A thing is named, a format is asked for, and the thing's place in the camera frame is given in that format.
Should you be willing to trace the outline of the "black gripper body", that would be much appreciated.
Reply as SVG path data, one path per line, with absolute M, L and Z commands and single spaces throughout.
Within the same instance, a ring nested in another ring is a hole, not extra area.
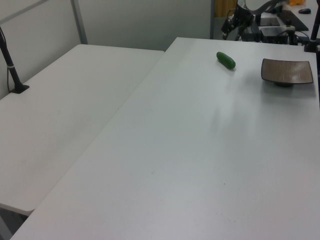
M 236 6 L 235 8 L 229 10 L 226 17 L 228 31 L 233 31 L 236 28 L 245 30 L 249 27 L 254 19 L 254 15 L 250 13 L 247 9 Z

